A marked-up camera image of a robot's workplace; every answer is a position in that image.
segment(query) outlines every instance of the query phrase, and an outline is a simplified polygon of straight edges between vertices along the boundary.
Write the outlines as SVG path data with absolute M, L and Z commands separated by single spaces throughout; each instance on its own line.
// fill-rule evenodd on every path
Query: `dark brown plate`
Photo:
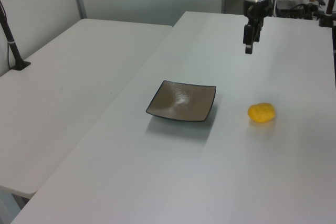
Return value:
M 215 86 L 163 81 L 146 113 L 178 121 L 203 122 L 210 113 L 215 94 Z

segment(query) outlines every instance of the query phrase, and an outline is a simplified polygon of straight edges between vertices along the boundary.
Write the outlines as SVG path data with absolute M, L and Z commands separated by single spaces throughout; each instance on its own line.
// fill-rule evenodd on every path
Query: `yellow potato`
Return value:
M 250 106 L 247 114 L 257 123 L 266 123 L 275 117 L 275 109 L 272 104 L 263 102 Z

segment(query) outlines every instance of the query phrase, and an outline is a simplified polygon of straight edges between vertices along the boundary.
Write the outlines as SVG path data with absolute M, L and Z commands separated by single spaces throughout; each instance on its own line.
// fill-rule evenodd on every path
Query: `black stand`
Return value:
M 333 15 L 332 9 L 334 8 L 335 0 L 329 0 L 325 14 L 320 17 L 319 25 L 322 27 L 333 27 L 333 21 L 336 20 L 336 16 Z
M 7 42 L 9 46 L 11 47 L 13 56 L 15 58 L 15 66 L 12 67 L 12 69 L 21 71 L 27 66 L 29 66 L 30 62 L 24 61 L 21 58 L 19 50 L 17 49 L 17 46 L 15 44 L 15 40 L 13 38 L 12 32 L 10 31 L 10 28 L 7 22 L 6 13 L 5 13 L 5 10 L 3 9 L 1 1 L 0 1 L 0 23 L 1 23 L 2 29 L 4 30 L 5 36 L 7 38 Z

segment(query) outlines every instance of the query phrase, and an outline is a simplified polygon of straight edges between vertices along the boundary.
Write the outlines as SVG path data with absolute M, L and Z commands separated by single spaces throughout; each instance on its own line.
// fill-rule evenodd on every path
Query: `table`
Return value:
M 265 18 L 247 55 L 245 24 L 185 13 L 13 224 L 333 223 L 331 30 Z M 146 114 L 163 80 L 217 86 L 207 121 Z M 259 102 L 275 121 L 249 120 Z
M 170 26 L 84 19 L 0 78 L 0 189 L 30 198 Z

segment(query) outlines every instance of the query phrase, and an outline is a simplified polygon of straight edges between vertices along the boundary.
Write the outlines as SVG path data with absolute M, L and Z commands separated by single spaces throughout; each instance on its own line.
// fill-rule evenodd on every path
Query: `white table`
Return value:
M 331 30 L 266 18 L 246 55 L 246 21 L 185 13 L 13 224 L 334 223 Z M 163 80 L 216 85 L 207 121 L 146 114 Z
M 0 78 L 0 189 L 30 198 L 170 26 L 84 19 Z

